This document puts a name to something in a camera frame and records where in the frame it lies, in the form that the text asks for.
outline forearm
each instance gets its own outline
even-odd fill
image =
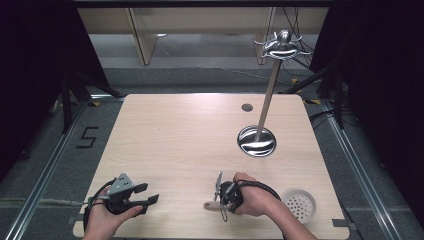
[[[272,201],[267,207],[266,215],[280,228],[281,232],[289,240],[316,239],[281,201]]]

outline person's left hand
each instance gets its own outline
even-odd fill
[[[106,195],[107,189],[108,188],[103,189],[99,196]],[[87,229],[83,238],[84,240],[103,240],[112,238],[123,222],[137,216],[143,209],[142,206],[136,206],[119,215],[114,215],[110,213],[102,203],[104,203],[103,200],[97,199],[91,208]]]

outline desk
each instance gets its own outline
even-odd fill
[[[332,224],[344,217],[299,96],[273,97],[265,123],[277,139],[271,155],[253,158],[239,149],[237,135],[257,124],[263,101],[262,94],[127,96],[86,199],[125,172],[135,184],[149,184],[132,201],[160,197],[146,215],[125,222],[118,237],[281,239],[267,217],[229,213],[224,222],[219,212],[203,208],[213,200],[219,171],[223,181],[242,171],[280,195],[289,188],[308,191],[317,211],[306,227],[321,239],[346,239],[349,230]],[[242,109],[245,103],[253,106],[251,112]],[[74,234],[83,236],[82,222],[76,222]]]

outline person's right hand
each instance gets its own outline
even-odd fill
[[[256,181],[255,178],[240,172],[234,175],[233,180],[234,182],[239,180]],[[268,215],[268,207],[279,202],[271,193],[262,188],[245,186],[241,187],[240,191],[243,195],[243,204],[236,208],[234,213],[237,215],[248,214],[255,217]]]

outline wooden tabletop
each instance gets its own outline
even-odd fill
[[[219,171],[231,181],[246,172],[282,195],[303,189],[315,198],[316,213],[306,227],[320,239],[346,239],[349,230],[333,227],[343,214],[301,98],[274,95],[265,128],[277,139],[267,157],[246,155],[237,145],[245,127],[257,125],[263,94],[129,95],[121,108],[87,199],[125,172],[147,191],[132,201],[160,194],[146,215],[125,222],[117,237],[182,239],[281,239],[267,217],[207,211]],[[242,109],[248,103],[251,112]],[[74,227],[83,236],[82,222]]]

